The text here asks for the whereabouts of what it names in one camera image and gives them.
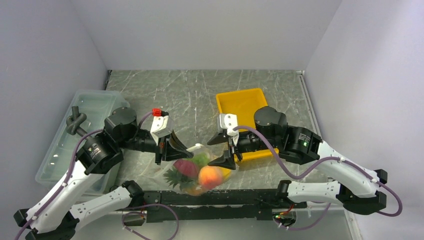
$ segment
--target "white wall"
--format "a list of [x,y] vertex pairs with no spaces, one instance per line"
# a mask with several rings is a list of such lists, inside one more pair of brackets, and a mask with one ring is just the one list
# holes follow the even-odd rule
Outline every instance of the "white wall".
[[69,0],[0,6],[0,233],[46,193],[35,175],[78,89],[102,89],[107,70]]
[[359,164],[387,170],[406,206],[399,218],[358,217],[365,239],[424,236],[423,77],[422,0],[344,0],[306,68],[323,136]]
[[113,70],[304,70],[341,2],[71,1]]

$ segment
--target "white backdrop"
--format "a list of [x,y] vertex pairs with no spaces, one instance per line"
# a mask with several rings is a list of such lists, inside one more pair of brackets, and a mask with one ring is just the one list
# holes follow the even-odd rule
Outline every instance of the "white backdrop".
[[422,0],[344,0],[306,68],[323,136],[385,169],[405,205],[396,218],[358,217],[366,240],[424,237],[423,26]]
[[71,0],[108,69],[304,70],[341,0]]

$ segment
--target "yellow fruit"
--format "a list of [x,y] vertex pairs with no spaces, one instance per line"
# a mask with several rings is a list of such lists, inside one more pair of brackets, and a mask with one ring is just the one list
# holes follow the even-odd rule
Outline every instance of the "yellow fruit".
[[191,195],[191,196],[199,196],[200,194],[207,191],[208,191],[207,189],[203,189],[200,186],[193,186],[193,187],[183,189],[183,192],[186,192],[188,195]]
[[224,174],[221,167],[204,166],[198,175],[199,184],[205,189],[214,189],[224,182]]
[[222,171],[222,176],[224,181],[226,181],[231,176],[231,170],[220,166],[218,168]]

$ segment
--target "green fruit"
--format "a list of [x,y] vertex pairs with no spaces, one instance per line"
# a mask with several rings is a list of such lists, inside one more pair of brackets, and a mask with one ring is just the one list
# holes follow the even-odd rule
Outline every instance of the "green fruit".
[[203,168],[210,162],[208,154],[206,154],[205,152],[196,154],[193,158],[185,158],[185,160],[192,161],[197,166],[199,166],[199,168]]

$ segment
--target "peach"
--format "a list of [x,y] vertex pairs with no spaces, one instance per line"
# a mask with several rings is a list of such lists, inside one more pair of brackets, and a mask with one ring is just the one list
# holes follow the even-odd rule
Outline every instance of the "peach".
[[204,166],[198,175],[199,184],[205,189],[213,189],[224,182],[223,171],[218,166]]

